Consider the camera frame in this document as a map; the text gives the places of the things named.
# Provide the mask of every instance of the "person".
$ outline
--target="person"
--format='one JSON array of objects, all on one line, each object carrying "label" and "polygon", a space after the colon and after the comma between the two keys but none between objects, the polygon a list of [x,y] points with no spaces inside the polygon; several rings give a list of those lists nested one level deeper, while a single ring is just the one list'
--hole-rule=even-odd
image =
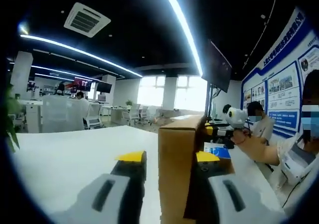
[{"label": "person", "polygon": [[262,138],[264,143],[269,142],[273,134],[275,120],[265,114],[262,105],[257,101],[249,103],[247,113],[249,120],[254,123],[251,128],[253,135]]},{"label": "person", "polygon": [[229,110],[230,107],[231,107],[230,104],[225,105],[224,108],[223,108],[223,113],[224,113],[224,114],[227,114],[227,112],[228,112],[228,110]]},{"label": "person", "polygon": [[76,94],[76,98],[81,102],[81,115],[82,117],[86,117],[88,114],[90,103],[88,100],[84,98],[84,94],[82,91]]},{"label": "person", "polygon": [[290,216],[319,171],[319,70],[308,74],[302,97],[302,135],[265,146],[261,138],[237,129],[231,140],[251,159],[277,166],[269,182],[279,203]]},{"label": "person", "polygon": [[63,82],[61,82],[58,85],[58,87],[56,88],[56,90],[54,92],[54,95],[63,96],[64,95],[64,89],[65,89],[65,86],[64,86]]}]

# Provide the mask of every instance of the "potted plant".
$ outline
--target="potted plant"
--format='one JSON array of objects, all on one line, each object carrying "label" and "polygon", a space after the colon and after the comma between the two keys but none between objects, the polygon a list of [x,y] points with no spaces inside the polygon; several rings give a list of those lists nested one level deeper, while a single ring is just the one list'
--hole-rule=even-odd
[{"label": "potted plant", "polygon": [[21,111],[21,106],[17,99],[11,97],[11,90],[13,88],[12,84],[8,84],[4,94],[4,112],[5,112],[5,132],[7,144],[12,152],[15,152],[13,142],[18,148],[19,142],[16,137],[14,124],[11,115],[17,115]]},{"label": "potted plant", "polygon": [[128,100],[128,101],[126,101],[126,106],[127,106],[127,108],[131,108],[132,107],[132,105],[133,105],[133,101],[131,101],[131,100]]}]

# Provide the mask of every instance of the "blue book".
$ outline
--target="blue book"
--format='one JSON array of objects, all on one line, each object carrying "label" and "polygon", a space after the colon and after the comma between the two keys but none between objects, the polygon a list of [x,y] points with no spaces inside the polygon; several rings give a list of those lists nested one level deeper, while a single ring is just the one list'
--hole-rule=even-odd
[{"label": "blue book", "polygon": [[212,153],[219,158],[230,158],[228,149],[224,147],[205,148],[204,151]]}]

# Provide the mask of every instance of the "air conditioner vent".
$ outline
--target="air conditioner vent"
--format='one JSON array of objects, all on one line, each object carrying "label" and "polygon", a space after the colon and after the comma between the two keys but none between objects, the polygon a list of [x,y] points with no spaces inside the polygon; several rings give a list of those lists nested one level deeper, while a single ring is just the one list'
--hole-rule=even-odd
[{"label": "air conditioner vent", "polygon": [[93,37],[110,22],[109,18],[77,2],[71,9],[64,27],[88,37]]}]

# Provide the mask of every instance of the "ceiling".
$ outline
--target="ceiling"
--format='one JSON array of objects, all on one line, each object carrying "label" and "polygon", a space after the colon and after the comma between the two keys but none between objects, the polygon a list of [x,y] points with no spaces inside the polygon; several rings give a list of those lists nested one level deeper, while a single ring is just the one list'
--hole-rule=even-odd
[{"label": "ceiling", "polygon": [[[202,67],[207,65],[204,44],[211,39],[231,64],[234,80],[242,80],[262,59],[295,7],[294,0],[276,0],[265,33],[251,54],[264,30],[274,0],[177,1],[192,33]],[[111,22],[92,38],[64,28],[64,22],[76,2],[105,15]],[[86,51],[143,76],[197,74],[187,38],[168,0],[31,0],[20,22],[26,25],[29,35]],[[14,59],[19,50],[32,52],[33,64],[37,66],[89,77],[115,73],[118,79],[123,76],[138,78],[87,55],[16,34],[8,47],[8,57]]]}]

